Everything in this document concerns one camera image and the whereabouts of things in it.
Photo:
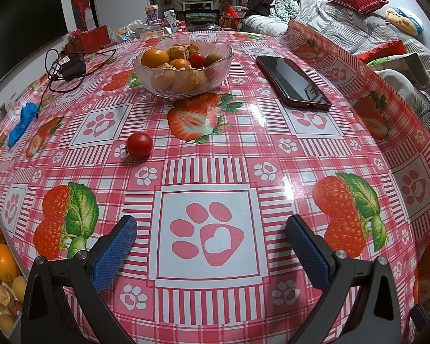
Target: blue cloth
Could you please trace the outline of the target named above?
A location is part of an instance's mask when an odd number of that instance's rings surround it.
[[[8,147],[11,148],[24,134],[30,122],[37,113],[38,106],[32,102],[27,102],[21,110],[21,121],[8,135]]]

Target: smartphone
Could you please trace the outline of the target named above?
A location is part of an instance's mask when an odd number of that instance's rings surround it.
[[[328,111],[331,102],[291,59],[259,55],[256,64],[287,106]]]

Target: phone screen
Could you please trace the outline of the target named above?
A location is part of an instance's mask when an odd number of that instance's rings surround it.
[[[291,59],[267,56],[259,56],[256,59],[274,77],[287,98],[331,105],[320,89]]]

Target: blue gripper pad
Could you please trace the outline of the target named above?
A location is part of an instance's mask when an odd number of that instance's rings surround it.
[[[102,241],[100,243],[101,249],[96,250],[100,251],[100,253],[95,255],[97,257],[92,269],[92,282],[97,292],[110,287],[136,237],[136,219],[132,216],[124,215],[110,233],[105,236],[106,239],[101,237],[97,241],[97,243]]]
[[[330,287],[330,266],[313,242],[312,238],[317,236],[299,215],[293,215],[287,219],[285,235],[312,286],[326,291]]]

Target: bowl of fruit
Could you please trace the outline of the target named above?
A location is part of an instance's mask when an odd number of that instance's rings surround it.
[[[227,44],[168,39],[132,62],[147,90],[176,99],[217,88],[226,79],[232,58],[232,47]]]

